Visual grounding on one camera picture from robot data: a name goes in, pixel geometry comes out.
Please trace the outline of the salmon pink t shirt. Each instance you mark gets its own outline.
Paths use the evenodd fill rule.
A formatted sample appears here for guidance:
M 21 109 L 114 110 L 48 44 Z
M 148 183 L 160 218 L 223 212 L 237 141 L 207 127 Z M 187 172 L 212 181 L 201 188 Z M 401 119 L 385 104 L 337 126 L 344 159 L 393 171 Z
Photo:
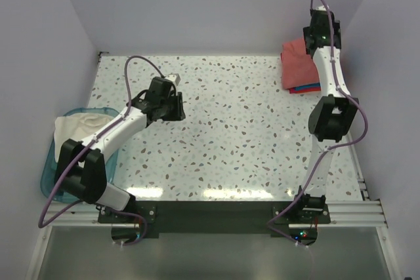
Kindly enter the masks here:
M 283 89 L 288 90 L 320 82 L 316 66 L 310 55 L 306 53 L 303 37 L 284 43 L 280 58 Z

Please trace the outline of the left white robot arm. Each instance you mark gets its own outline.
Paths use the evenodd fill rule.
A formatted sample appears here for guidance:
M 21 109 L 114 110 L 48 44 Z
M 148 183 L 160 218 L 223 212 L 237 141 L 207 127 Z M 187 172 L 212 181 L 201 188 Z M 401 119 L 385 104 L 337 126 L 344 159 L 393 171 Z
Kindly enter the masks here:
M 117 211 L 134 203 L 130 193 L 108 181 L 106 162 L 126 141 L 153 122 L 185 119 L 179 83 L 179 74 L 153 78 L 148 89 L 130 100 L 100 130 L 79 141 L 65 141 L 56 169 L 55 191 Z

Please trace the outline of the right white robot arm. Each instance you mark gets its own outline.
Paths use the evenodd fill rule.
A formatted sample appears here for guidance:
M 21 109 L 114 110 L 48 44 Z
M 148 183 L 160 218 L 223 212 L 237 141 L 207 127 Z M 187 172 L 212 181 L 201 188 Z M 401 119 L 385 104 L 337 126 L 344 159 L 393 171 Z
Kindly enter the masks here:
M 307 174 L 297 196 L 323 201 L 335 148 L 347 135 L 357 107 L 348 99 L 350 92 L 340 61 L 341 29 L 334 14 L 324 6 L 311 9 L 310 24 L 303 28 L 303 35 L 306 53 L 318 72 L 321 97 L 308 118 L 312 148 Z

